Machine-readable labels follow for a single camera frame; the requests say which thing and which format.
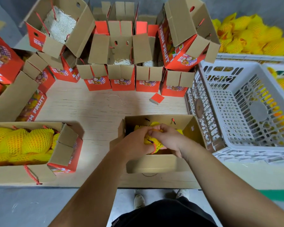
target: table surface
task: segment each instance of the table surface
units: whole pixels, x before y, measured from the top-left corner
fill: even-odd
[[[188,114],[184,98],[165,97],[160,105],[149,99],[154,93],[112,90],[88,91],[78,83],[56,81],[47,92],[47,100],[36,121],[66,122],[83,137],[83,146],[75,173],[58,173],[57,179],[43,186],[80,187],[117,138],[117,128],[125,116],[149,114]],[[224,163],[256,189],[284,189],[284,166],[266,163]],[[192,172],[124,174],[123,188],[200,189]]]

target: shoe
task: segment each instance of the shoe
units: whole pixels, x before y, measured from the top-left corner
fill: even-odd
[[[142,195],[137,194],[133,200],[133,208],[136,210],[142,207],[145,207],[145,200]]]
[[[188,189],[180,189],[177,193],[176,199],[179,197],[185,197],[189,200],[189,190]]]

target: white shredded paper filler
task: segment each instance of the white shredded paper filler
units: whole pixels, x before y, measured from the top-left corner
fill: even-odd
[[[50,37],[64,44],[67,35],[71,34],[72,30],[74,29],[76,20],[65,14],[57,6],[54,6],[53,8],[55,10],[57,20],[54,19],[53,9],[51,9],[44,20],[44,24],[49,31]],[[42,26],[40,31],[48,35],[44,26]]]
[[[147,61],[147,62],[144,62],[142,64],[142,66],[145,66],[145,67],[156,67],[157,66],[157,62],[156,61]]]
[[[114,65],[131,65],[131,62],[129,61],[129,59],[126,59],[126,60],[123,60],[123,59],[120,59],[118,61],[115,61],[114,62]]]

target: gray wall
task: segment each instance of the gray wall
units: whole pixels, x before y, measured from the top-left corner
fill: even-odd
[[[25,34],[26,28],[18,29],[21,20],[26,16],[36,0],[0,0],[0,20],[7,26],[0,36],[14,46]],[[90,0],[93,6],[101,6],[102,0]],[[139,1],[140,14],[156,15],[166,0],[105,0],[105,1]],[[284,0],[203,0],[208,7],[212,19],[224,19],[237,12],[238,16],[259,14],[264,23],[279,26],[284,30]]]

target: forearm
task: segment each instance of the forearm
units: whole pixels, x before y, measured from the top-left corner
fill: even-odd
[[[49,227],[106,226],[125,165],[120,152],[108,152]]]
[[[197,143],[185,159],[223,226],[284,226],[284,211]]]

